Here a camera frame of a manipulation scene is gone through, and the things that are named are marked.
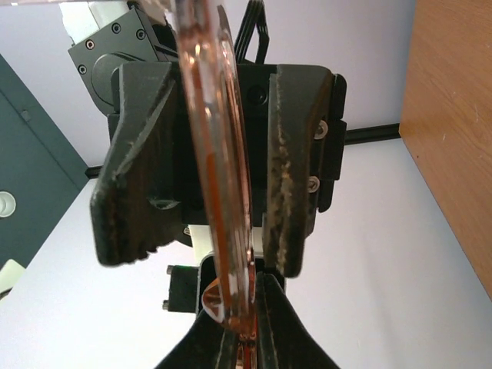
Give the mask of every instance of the black baseboard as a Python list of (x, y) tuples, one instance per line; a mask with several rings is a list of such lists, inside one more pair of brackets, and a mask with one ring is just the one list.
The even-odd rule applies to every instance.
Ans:
[[(349, 129), (345, 138), (346, 145), (364, 144), (368, 142), (393, 140), (400, 137), (400, 124), (378, 125), (376, 127)], [(85, 171), (89, 179), (97, 178), (101, 167), (90, 167)]]

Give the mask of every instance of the gray panel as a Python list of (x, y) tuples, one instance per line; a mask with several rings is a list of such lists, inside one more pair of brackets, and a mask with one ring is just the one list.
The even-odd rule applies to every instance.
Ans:
[(87, 183), (85, 177), (87, 165), (1, 55), (0, 92), (63, 168), (66, 175), (81, 190)]
[(79, 190), (3, 94), (1, 190), (15, 196), (17, 209), (10, 218), (0, 220), (0, 266), (9, 258), (27, 266)]

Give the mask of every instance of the white wall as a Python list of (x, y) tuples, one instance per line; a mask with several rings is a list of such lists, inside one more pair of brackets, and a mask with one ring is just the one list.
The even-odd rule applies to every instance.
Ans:
[[(192, 323), (160, 308), (192, 250), (101, 267), (93, 185), (0, 306), (0, 367), (152, 369)], [(399, 140), (347, 148), (288, 297), (342, 369), (490, 369), (492, 303)]]
[[(246, 3), (226, 1), (234, 34)], [(271, 36), (267, 62), (319, 64), (343, 74), (349, 128), (399, 122), (415, 0), (265, 3)], [(0, 35), (0, 54), (87, 164), (101, 164), (108, 148), (105, 118), (68, 56), (71, 42), (58, 6), (0, 8)]]

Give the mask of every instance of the white round knob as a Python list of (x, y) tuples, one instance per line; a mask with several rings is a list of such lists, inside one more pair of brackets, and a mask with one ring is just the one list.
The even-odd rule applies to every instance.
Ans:
[(0, 219), (14, 214), (15, 206), (14, 196), (10, 192), (0, 191)]

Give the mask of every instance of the brown wood surface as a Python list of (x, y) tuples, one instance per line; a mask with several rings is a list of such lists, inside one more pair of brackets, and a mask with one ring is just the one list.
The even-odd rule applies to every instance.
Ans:
[(491, 0), (417, 0), (400, 131), (492, 297)]

